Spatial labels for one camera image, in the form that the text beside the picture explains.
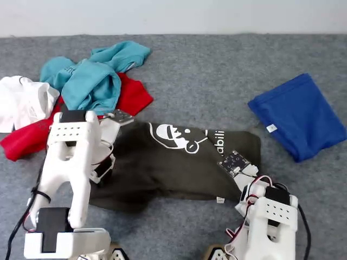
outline folded blue garment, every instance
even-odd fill
[[[61,92],[69,110],[93,110],[98,115],[113,112],[121,80],[116,72],[141,66],[150,49],[125,41],[92,50],[89,59],[75,64],[66,57],[55,57],[41,69],[41,82],[48,82]]]
[[[301,74],[248,103],[296,162],[346,140],[346,129],[309,74]]]

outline teal shirt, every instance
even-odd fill
[[[113,112],[121,81],[117,72],[141,66],[150,49],[133,41],[92,50],[88,59],[75,64],[66,57],[46,62],[40,75],[57,89],[69,110],[93,110],[98,115]]]

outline gray carpet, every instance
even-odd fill
[[[141,80],[155,101],[141,120],[202,128],[251,129],[262,140],[264,173],[289,186],[304,208],[312,230],[310,259],[347,256],[347,142],[294,163],[247,107],[254,96],[308,72],[343,124],[347,124],[347,35],[156,35],[73,36],[0,39],[0,77],[24,75],[37,80],[53,56],[75,61],[95,47],[135,40],[152,49],[144,66],[128,75]],[[25,209],[43,154],[18,162],[0,154],[0,255]],[[54,198],[69,205],[67,186]],[[213,243],[225,243],[226,227],[238,226],[234,204],[155,199],[141,214],[90,207],[88,226],[106,228],[130,259],[201,259]],[[14,241],[11,259],[23,259],[24,233]],[[306,233],[299,221],[297,259]]]

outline wall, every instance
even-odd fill
[[[2,0],[0,37],[346,33],[344,0]]]

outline white cloth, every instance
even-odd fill
[[[59,91],[23,76],[0,80],[0,132],[10,133],[50,116]]]

